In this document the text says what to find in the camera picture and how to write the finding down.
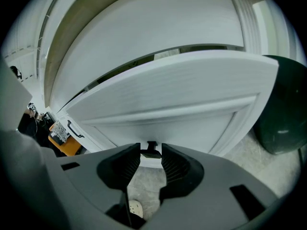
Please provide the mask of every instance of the door handle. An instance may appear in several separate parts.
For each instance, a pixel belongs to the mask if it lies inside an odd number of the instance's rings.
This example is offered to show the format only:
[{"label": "door handle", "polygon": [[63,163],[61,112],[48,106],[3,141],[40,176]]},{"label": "door handle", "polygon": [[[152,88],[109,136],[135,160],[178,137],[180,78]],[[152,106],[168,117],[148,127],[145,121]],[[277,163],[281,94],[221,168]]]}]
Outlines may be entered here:
[{"label": "door handle", "polygon": [[68,120],[67,126],[72,131],[72,133],[74,133],[77,137],[79,137],[79,138],[84,137],[83,135],[77,135],[77,133],[73,131],[73,129],[71,128],[71,121],[70,120]]}]

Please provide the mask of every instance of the black slot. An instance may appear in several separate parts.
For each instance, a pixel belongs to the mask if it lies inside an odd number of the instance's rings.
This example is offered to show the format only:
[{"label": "black slot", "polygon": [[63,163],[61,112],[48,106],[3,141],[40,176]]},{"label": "black slot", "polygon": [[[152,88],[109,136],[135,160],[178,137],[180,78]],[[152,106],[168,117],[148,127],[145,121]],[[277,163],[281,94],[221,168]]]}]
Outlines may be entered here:
[{"label": "black slot", "polygon": [[62,169],[65,170],[69,170],[75,167],[80,166],[80,164],[76,163],[76,162],[72,162],[72,163],[67,163],[67,164],[63,164],[61,165]]},{"label": "black slot", "polygon": [[249,220],[253,220],[265,210],[265,207],[244,185],[230,187],[230,191]]}]

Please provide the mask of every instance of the floor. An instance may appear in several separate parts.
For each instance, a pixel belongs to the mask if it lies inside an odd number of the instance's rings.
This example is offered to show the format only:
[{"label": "floor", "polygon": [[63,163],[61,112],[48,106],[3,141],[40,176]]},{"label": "floor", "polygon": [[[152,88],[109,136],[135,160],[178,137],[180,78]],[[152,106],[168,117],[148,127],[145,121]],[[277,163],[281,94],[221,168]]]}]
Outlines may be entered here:
[{"label": "floor", "polygon": [[[235,162],[265,185],[278,197],[289,193],[300,174],[298,152],[271,155],[249,132],[228,154],[226,159]],[[128,186],[129,200],[138,200],[143,206],[145,220],[159,209],[159,190],[166,185],[163,169],[139,167]]]}]

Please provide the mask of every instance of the cabinet handle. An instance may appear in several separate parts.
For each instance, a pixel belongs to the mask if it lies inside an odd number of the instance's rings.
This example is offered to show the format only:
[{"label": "cabinet handle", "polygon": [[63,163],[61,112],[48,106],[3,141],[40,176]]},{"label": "cabinet handle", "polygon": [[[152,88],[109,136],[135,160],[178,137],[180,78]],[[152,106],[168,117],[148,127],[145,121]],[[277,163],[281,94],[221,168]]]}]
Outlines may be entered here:
[{"label": "cabinet handle", "polygon": [[77,135],[77,133],[73,131],[73,129],[71,128],[71,121],[70,120],[68,120],[67,126],[72,131],[72,133],[74,133],[77,137],[79,137],[79,138],[84,137],[83,135]]}]

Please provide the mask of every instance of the black trash can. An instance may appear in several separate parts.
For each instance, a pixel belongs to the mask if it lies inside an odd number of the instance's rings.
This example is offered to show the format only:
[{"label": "black trash can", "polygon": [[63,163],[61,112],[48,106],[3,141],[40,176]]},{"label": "black trash can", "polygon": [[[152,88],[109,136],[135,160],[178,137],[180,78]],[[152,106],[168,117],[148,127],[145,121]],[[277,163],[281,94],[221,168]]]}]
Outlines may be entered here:
[{"label": "black trash can", "polygon": [[277,60],[279,69],[254,131],[269,153],[280,154],[307,143],[307,68],[285,57],[266,57]]}]

